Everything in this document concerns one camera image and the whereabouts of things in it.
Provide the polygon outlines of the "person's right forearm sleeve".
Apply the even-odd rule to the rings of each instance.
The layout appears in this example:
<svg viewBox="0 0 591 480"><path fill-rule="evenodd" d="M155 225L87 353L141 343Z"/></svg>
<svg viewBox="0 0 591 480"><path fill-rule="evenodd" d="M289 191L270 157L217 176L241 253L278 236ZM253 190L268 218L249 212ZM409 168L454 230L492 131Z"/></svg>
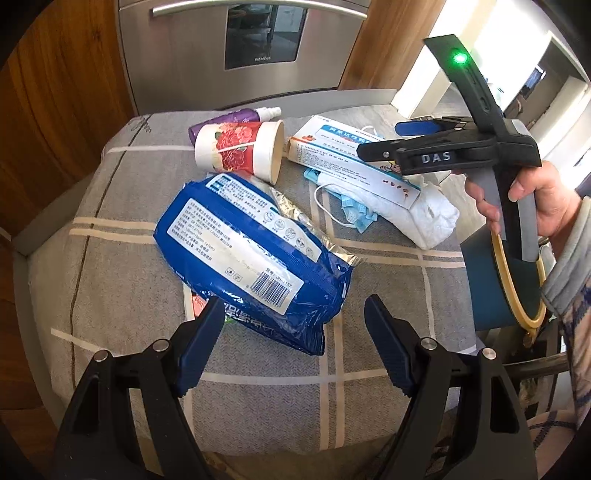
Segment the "person's right forearm sleeve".
<svg viewBox="0 0 591 480"><path fill-rule="evenodd" d="M590 199L574 216L557 262L542 287L542 297L556 315L569 361L574 409L552 411L528 421L538 476L557 462L590 412Z"/></svg>

